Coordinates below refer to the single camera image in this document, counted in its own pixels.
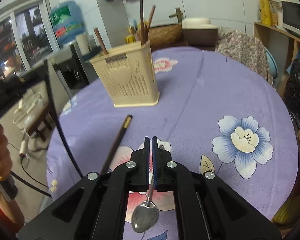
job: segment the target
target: window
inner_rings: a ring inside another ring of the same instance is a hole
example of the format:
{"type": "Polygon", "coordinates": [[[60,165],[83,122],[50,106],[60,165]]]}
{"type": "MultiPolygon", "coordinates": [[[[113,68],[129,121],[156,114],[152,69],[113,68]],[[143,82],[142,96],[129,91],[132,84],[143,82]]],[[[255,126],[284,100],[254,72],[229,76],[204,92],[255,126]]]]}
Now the window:
{"type": "Polygon", "coordinates": [[[30,0],[0,15],[0,79],[20,76],[57,50],[45,0],[30,0]]]}
{"type": "Polygon", "coordinates": [[[0,23],[0,79],[25,71],[16,47],[11,28],[11,19],[0,23]]]}
{"type": "Polygon", "coordinates": [[[18,38],[30,66],[52,52],[45,32],[39,6],[16,15],[18,38]]]}

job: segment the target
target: metal spoon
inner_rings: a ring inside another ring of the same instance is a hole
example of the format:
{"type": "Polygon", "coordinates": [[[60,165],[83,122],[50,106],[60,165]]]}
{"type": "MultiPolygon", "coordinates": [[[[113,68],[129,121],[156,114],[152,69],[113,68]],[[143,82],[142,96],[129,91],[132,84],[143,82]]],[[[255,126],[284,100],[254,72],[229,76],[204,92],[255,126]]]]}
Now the metal spoon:
{"type": "Polygon", "coordinates": [[[149,188],[147,200],[140,203],[133,211],[131,223],[132,228],[137,233],[143,233],[155,224],[158,219],[159,211],[155,204],[151,201],[154,190],[153,176],[149,188]]]}

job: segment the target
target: spoon handle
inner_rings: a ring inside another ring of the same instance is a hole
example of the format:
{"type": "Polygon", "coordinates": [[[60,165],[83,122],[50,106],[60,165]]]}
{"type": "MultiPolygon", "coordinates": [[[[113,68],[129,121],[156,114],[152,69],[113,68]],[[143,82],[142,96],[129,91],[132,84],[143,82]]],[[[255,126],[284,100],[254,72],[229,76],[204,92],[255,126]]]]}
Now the spoon handle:
{"type": "Polygon", "coordinates": [[[152,200],[152,194],[153,194],[153,190],[154,190],[154,181],[153,181],[153,176],[151,178],[151,184],[150,184],[150,188],[149,188],[149,194],[148,194],[148,198],[146,200],[146,206],[150,206],[150,202],[152,200]]]}

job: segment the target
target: blue flower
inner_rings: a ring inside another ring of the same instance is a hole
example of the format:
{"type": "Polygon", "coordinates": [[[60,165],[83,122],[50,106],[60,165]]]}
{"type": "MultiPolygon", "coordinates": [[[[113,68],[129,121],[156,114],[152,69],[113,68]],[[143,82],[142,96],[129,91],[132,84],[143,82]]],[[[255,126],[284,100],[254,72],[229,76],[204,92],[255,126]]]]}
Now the blue flower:
{"type": "Polygon", "coordinates": [[[238,173],[249,179],[256,171],[257,162],[265,165],[272,158],[273,147],[269,143],[269,132],[259,127],[252,117],[241,121],[226,115],[218,122],[221,136],[212,140],[212,151],[223,163],[234,161],[238,173]]]}

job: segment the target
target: yellow ruler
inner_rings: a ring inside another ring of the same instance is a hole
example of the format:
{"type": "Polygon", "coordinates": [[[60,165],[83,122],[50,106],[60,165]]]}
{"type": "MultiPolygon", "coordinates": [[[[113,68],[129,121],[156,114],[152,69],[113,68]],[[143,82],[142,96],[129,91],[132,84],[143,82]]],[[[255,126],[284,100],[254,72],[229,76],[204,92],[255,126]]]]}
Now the yellow ruler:
{"type": "Polygon", "coordinates": [[[271,26],[271,13],[269,0],[259,0],[261,9],[261,23],[271,26]]]}

